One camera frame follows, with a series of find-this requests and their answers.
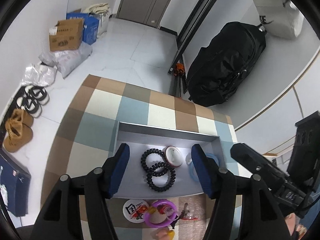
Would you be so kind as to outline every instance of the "black duffel bag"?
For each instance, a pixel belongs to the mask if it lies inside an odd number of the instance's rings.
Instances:
[[[265,32],[259,26],[227,23],[191,64],[187,75],[189,99],[206,107],[228,101],[265,47]]]

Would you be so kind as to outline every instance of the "checkered rug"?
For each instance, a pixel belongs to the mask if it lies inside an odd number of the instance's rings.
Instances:
[[[52,144],[44,175],[42,204],[61,175],[83,176],[113,156],[119,121],[218,135],[227,167],[238,175],[237,163],[230,156],[236,135],[229,116],[150,89],[89,75],[66,111]],[[124,218],[122,206],[126,201],[119,198],[107,201],[119,239],[153,239],[154,228],[147,228],[144,223],[130,223]],[[188,203],[199,218],[192,222],[180,220],[174,240],[202,239],[214,201],[205,194],[170,201],[179,207],[179,212]],[[241,198],[238,198],[236,206],[240,205]],[[80,212],[84,239],[90,239],[83,196],[80,197]]]

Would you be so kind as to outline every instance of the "white tote bag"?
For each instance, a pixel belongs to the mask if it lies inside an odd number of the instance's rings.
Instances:
[[[290,0],[253,2],[268,33],[286,39],[294,39],[301,33],[304,16]]]

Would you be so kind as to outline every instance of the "white tile floor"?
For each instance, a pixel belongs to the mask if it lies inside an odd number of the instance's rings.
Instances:
[[[34,224],[40,211],[42,182],[51,144],[65,111],[88,74],[169,92],[171,76],[167,71],[177,51],[175,36],[112,18],[108,31],[92,47],[92,55],[65,80],[57,73],[55,83],[47,88],[50,101],[32,126],[33,140],[12,154],[12,158],[31,174],[28,214],[21,218],[23,226]]]

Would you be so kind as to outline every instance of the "dark blue box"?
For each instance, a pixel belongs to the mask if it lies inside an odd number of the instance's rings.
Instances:
[[[88,13],[67,13],[66,19],[84,19],[82,41],[91,45],[96,42],[99,20]]]
[[[16,217],[27,214],[30,177],[0,149],[0,192],[7,209]]]

